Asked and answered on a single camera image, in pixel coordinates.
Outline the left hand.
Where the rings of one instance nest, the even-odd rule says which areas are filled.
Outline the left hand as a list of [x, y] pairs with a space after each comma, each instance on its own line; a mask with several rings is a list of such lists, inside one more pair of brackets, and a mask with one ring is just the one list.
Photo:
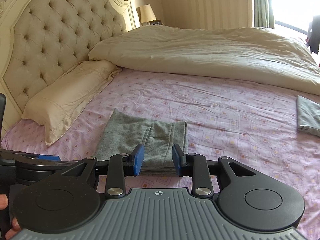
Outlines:
[[16, 218], [10, 218], [10, 210], [8, 208], [9, 200], [6, 194], [1, 194], [1, 239], [11, 239], [22, 229]]

